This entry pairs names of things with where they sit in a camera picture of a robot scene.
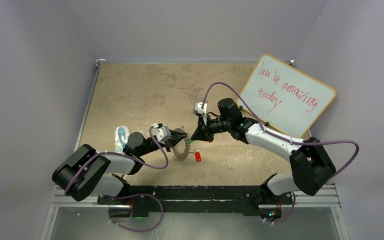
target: floor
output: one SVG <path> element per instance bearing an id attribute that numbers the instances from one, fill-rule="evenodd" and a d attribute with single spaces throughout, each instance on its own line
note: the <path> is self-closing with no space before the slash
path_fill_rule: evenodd
<path id="1" fill-rule="evenodd" d="M 253 69 L 254 64 L 104 64 L 80 144 L 114 151 L 114 130 L 121 125 L 145 137 L 153 123 L 163 123 L 170 129 L 184 126 L 193 133 L 198 117 L 192 109 L 196 102 L 202 102 L 208 86 L 220 81 L 240 91 Z M 218 113 L 217 102 L 223 98 L 237 99 L 228 88 L 213 87 L 207 99 L 209 111 Z M 200 151 L 201 162 L 196 162 L 193 154 L 176 161 L 168 153 L 166 169 L 144 166 L 127 181 L 132 185 L 260 185 L 273 173 L 290 171 L 285 160 L 236 141 L 228 133 L 216 135 L 212 143 L 195 141 L 191 149 Z M 160 151 L 143 159 L 153 165 L 164 164 Z"/>

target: red object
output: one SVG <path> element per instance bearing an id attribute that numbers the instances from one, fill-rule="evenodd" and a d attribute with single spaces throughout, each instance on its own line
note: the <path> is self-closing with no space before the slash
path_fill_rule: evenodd
<path id="1" fill-rule="evenodd" d="M 195 151 L 195 160 L 200 163 L 201 162 L 201 154 L 200 151 L 196 150 Z"/>

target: round metal disc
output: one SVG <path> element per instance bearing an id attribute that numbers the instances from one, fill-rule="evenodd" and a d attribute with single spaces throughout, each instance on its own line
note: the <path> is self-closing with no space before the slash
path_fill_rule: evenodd
<path id="1" fill-rule="evenodd" d="M 182 126 L 180 126 L 179 128 L 175 128 L 174 131 L 187 134 L 187 137 L 182 139 L 178 144 L 176 144 L 172 148 L 174 153 L 173 159 L 176 161 L 183 161 L 188 157 L 189 151 L 191 150 L 191 144 L 189 143 L 190 136 L 189 133 L 186 132 Z"/>

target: whiteboard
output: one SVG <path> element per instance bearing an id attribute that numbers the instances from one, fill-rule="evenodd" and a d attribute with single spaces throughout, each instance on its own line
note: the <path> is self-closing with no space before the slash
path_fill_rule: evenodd
<path id="1" fill-rule="evenodd" d="M 263 55 L 240 93 L 264 122 L 302 137 L 336 96 L 332 87 L 269 54 Z M 237 104 L 249 112 L 241 100 Z"/>

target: gray wall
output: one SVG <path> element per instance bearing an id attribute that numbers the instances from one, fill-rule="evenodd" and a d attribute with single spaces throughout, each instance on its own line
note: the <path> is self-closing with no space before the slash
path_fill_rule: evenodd
<path id="1" fill-rule="evenodd" d="M 38 239 L 94 59 L 64 0 L 0 0 L 0 239 Z"/>
<path id="2" fill-rule="evenodd" d="M 313 135 L 361 147 L 335 180 L 351 239 L 384 239 L 384 0 L 329 0 L 296 66 L 337 90 Z M 352 153 L 327 148 L 338 168 Z"/>
<path id="3" fill-rule="evenodd" d="M 328 0 L 67 0 L 96 58 L 294 59 Z"/>

